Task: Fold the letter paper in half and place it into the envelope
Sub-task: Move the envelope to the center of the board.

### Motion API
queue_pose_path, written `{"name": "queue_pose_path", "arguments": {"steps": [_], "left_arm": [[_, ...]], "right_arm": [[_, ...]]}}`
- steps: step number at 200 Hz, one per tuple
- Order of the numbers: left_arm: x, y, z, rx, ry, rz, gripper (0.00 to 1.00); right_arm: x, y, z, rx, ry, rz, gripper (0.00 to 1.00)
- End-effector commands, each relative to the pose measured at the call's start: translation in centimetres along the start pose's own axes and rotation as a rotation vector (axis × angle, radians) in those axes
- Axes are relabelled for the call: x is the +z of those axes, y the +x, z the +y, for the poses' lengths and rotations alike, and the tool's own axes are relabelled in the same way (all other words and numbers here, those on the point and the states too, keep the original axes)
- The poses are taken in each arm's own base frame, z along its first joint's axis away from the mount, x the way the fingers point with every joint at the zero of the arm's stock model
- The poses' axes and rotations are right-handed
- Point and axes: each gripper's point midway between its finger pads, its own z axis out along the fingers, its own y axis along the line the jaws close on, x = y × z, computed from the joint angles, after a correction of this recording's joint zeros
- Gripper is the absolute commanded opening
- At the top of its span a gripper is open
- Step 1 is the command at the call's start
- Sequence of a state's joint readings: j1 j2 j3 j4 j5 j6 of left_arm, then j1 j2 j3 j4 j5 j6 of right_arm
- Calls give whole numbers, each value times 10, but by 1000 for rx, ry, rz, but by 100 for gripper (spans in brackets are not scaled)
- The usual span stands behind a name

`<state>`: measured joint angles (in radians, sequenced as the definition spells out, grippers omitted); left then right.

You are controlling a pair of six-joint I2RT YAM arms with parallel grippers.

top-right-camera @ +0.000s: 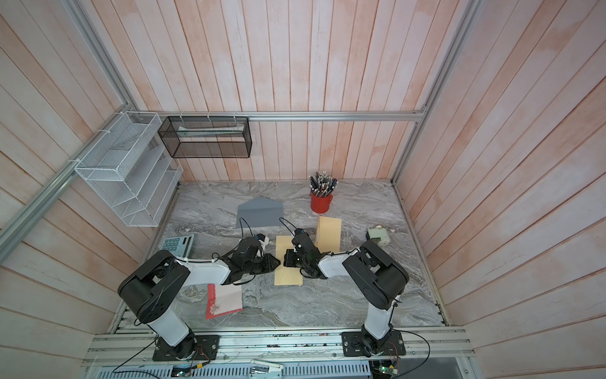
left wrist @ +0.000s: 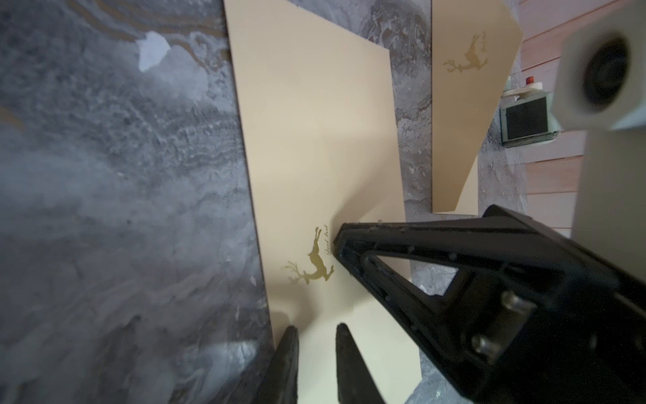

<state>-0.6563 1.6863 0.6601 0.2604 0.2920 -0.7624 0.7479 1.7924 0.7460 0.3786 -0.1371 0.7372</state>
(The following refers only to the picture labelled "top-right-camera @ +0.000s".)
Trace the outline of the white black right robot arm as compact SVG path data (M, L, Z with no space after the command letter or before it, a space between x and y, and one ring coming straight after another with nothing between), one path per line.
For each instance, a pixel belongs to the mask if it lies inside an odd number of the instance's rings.
M405 268L370 240L346 252L322 253L309 234L297 228L292 245L284 265L298 268L307 279L350 277L369 303L363 335L374 343L385 340L393 330L394 308L410 280Z

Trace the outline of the yellow envelope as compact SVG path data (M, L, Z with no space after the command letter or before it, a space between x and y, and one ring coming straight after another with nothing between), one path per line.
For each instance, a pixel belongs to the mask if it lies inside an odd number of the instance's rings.
M281 261L281 265L274 271L276 286L301 286L303 284L303 277L297 268L288 268L283 265L287 250L292 248L289 236L276 237L276 257Z
M321 253L341 252L342 220L320 216L317 224L315 245Z

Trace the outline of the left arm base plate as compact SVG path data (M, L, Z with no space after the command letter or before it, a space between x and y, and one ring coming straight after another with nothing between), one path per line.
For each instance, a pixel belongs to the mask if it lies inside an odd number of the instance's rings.
M216 359L219 348L219 335L194 335L190 333L176 346L170 346L164 338L156 341L153 362L190 361L202 359L212 361Z

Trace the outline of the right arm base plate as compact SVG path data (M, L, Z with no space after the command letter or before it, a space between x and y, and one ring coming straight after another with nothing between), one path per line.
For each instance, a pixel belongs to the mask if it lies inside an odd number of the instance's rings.
M391 330L382 339L375 339L365 330L341 334L345 357L367 357L376 355L405 355L406 349L400 331Z

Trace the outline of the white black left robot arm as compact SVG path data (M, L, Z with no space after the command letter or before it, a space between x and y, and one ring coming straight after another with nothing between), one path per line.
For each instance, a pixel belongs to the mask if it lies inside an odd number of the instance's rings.
M119 285L118 295L137 320L151 328L169 347L193 338L188 325L172 306L184 287L240 284L244 276L274 272L281 261L265 251L269 238L245 237L229 252L210 260L176 257L160 250Z

